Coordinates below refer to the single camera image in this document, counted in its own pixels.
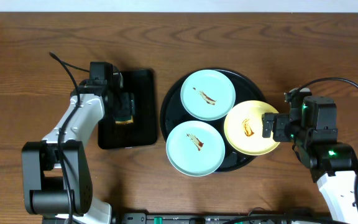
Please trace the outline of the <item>yellow green scrub sponge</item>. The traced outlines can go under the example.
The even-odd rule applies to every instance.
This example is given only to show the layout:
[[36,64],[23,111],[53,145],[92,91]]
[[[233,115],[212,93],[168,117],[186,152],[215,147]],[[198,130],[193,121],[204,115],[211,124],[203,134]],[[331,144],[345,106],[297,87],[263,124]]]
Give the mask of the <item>yellow green scrub sponge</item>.
[[116,124],[133,123],[135,115],[134,94],[129,92],[120,93],[114,103],[114,120]]

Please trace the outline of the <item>yellow plate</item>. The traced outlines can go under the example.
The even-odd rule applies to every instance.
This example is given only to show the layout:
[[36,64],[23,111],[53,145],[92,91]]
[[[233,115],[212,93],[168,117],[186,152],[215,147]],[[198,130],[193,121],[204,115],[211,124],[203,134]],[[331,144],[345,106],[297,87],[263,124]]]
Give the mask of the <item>yellow plate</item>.
[[278,113],[270,104],[249,100],[234,106],[224,120],[224,134],[228,143],[237,151],[250,156],[272,152],[279,146],[273,137],[262,137],[265,113]]

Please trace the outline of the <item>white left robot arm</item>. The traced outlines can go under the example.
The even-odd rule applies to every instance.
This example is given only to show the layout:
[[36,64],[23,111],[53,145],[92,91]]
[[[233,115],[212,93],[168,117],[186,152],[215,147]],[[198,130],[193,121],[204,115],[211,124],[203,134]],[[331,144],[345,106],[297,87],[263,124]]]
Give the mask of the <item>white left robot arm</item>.
[[116,107],[122,74],[90,75],[70,95],[70,105],[41,141],[22,148],[24,206],[29,214],[62,223],[112,223],[112,206],[93,195],[85,146],[105,113]]

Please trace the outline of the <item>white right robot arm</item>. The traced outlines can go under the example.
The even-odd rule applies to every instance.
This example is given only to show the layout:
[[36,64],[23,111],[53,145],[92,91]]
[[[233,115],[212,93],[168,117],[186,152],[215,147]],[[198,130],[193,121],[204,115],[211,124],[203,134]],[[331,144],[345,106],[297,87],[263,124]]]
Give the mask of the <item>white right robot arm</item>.
[[358,159],[352,146],[338,142],[336,110],[265,113],[264,138],[292,142],[298,160],[310,171],[333,220],[358,223]]

